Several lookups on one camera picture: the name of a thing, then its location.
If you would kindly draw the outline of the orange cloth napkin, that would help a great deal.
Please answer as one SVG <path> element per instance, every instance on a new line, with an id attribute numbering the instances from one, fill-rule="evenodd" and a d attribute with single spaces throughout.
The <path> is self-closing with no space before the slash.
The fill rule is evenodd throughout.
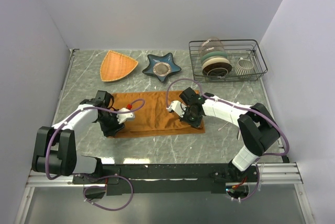
<path id="1" fill-rule="evenodd" d="M 136 99 L 145 100 L 145 105 L 135 112 L 135 119 L 125 122 L 125 127 L 116 134 L 116 138 L 140 138 L 205 133 L 202 122 L 199 128 L 193 128 L 181 122 L 178 115 L 166 110 L 166 92 L 114 93 L 110 105 L 115 109 L 128 106 Z"/>

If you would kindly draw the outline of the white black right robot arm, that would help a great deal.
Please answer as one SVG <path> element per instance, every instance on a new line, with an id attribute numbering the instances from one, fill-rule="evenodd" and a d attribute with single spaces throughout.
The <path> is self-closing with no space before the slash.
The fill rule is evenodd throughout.
<path id="1" fill-rule="evenodd" d="M 170 103 L 180 121 L 198 128 L 204 116 L 218 118 L 239 128 L 243 146 L 228 163 L 226 176 L 232 181 L 246 177 L 247 169 L 281 137 L 279 128 L 267 108 L 260 103 L 253 106 L 228 102 L 211 93 L 198 94 L 187 88 L 180 94 L 182 101 Z"/>

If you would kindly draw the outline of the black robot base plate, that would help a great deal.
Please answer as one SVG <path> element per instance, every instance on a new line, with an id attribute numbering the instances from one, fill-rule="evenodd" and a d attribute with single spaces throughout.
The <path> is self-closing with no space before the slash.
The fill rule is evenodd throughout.
<path id="1" fill-rule="evenodd" d="M 73 184 L 107 186 L 106 195 L 210 192 L 224 194 L 228 184 L 257 182 L 255 166 L 240 172 L 228 163 L 109 164 L 102 174 L 75 176 Z"/>

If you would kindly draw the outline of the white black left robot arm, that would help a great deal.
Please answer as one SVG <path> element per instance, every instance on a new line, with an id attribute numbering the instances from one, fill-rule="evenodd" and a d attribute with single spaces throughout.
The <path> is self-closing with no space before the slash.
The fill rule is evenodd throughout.
<path id="1" fill-rule="evenodd" d="M 104 177 L 101 159 L 77 155 L 75 138 L 92 123 L 99 123 L 105 137 L 114 137 L 125 127 L 116 113 L 108 112 L 114 97 L 98 91 L 95 98 L 85 99 L 71 115 L 61 122 L 38 129 L 32 158 L 32 170 L 46 173 L 48 178 L 85 174 L 92 183 Z"/>

